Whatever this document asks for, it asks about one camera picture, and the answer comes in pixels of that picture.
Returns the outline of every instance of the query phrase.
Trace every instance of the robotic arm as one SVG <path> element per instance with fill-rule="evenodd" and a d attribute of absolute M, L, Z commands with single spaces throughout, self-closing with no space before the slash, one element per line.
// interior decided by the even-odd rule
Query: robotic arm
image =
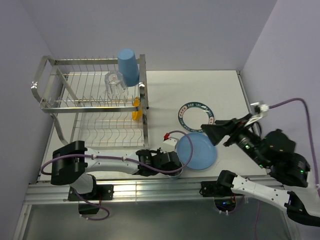
<path fill-rule="evenodd" d="M 165 174 L 175 176 L 181 171 L 174 171 L 182 167 L 177 153 L 174 152 L 177 142 L 176 139 L 169 138 L 157 151 L 142 149 L 123 157 L 120 153 L 112 154 L 86 148 L 84 141 L 74 141 L 53 152 L 54 159 L 67 155 L 71 157 L 52 162 L 50 182 L 58 186 L 70 185 L 78 194 L 87 195 L 84 197 L 90 199 L 97 191 L 95 177 L 87 174 L 90 172 L 122 172 L 145 177 L 159 173 L 140 164 L 142 163 L 162 172 L 172 171 Z"/>
<path fill-rule="evenodd" d="M 248 114 L 241 119 L 217 120 L 214 125 L 203 124 L 201 128 L 213 145 L 226 135 L 223 144 L 236 144 L 261 168 L 269 169 L 269 175 L 284 185 L 285 190 L 274 189 L 254 183 L 233 172 L 224 170 L 216 184 L 206 189 L 204 195 L 228 196 L 243 194 L 269 203 L 295 222 L 320 227 L 320 197 L 315 176 L 306 159 L 295 153 L 296 143 L 280 129 L 268 133 L 264 139 L 249 130 L 249 127 L 266 116 L 269 107 L 255 103 L 255 115 Z"/>

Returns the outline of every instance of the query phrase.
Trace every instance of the red tip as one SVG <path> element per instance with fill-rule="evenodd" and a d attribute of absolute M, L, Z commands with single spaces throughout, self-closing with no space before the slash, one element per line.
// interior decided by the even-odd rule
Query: red tip
<path fill-rule="evenodd" d="M 170 134 L 169 133 L 166 133 L 165 135 L 164 135 L 164 137 L 163 137 L 163 140 L 165 141 L 165 140 L 168 140 L 169 139 L 169 136 L 170 136 Z"/>

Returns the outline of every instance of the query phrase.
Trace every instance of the plate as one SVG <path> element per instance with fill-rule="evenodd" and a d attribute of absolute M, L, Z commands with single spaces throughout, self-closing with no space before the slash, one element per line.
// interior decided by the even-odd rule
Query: plate
<path fill-rule="evenodd" d="M 181 126 L 192 133 L 203 133 L 202 124 L 214 124 L 215 116 L 205 104 L 197 101 L 188 102 L 178 112 Z"/>
<path fill-rule="evenodd" d="M 189 133 L 188 136 L 193 145 L 193 154 L 187 167 L 194 170 L 202 170 L 214 164 L 217 159 L 217 149 L 209 138 L 198 132 Z M 187 137 L 183 136 L 176 147 L 176 153 L 183 164 L 187 163 L 190 152 L 190 143 Z"/>

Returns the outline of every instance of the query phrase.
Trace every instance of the mounting base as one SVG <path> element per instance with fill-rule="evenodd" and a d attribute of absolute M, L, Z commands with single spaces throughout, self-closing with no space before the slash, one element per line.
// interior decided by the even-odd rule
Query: mounting base
<path fill-rule="evenodd" d="M 94 196 L 91 196 L 89 199 L 87 199 L 85 196 L 82 196 L 86 200 L 112 200 L 114 196 L 114 186 L 112 184 L 97 184 L 96 185 L 96 194 Z M 70 187 L 69 189 L 69 195 L 68 195 L 68 201 L 80 201 L 78 196 L 74 193 L 74 189 Z"/>

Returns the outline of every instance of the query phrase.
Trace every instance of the wire rack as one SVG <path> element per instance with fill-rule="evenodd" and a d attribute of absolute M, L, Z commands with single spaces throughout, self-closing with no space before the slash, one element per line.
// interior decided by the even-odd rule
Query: wire rack
<path fill-rule="evenodd" d="M 39 80 L 46 63 L 51 70 L 43 95 L 39 93 Z M 148 148 L 148 92 L 145 56 L 137 59 L 140 70 L 139 84 L 127 89 L 119 98 L 106 94 L 105 75 L 118 70 L 117 59 L 60 59 L 44 56 L 36 72 L 31 90 L 39 106 L 53 118 L 62 143 L 64 138 L 58 114 L 76 113 L 71 139 L 85 141 L 95 148 Z M 54 94 L 62 88 L 62 94 Z M 139 106 L 133 106 L 138 98 Z M 133 120 L 132 112 L 142 108 L 142 119 Z"/>

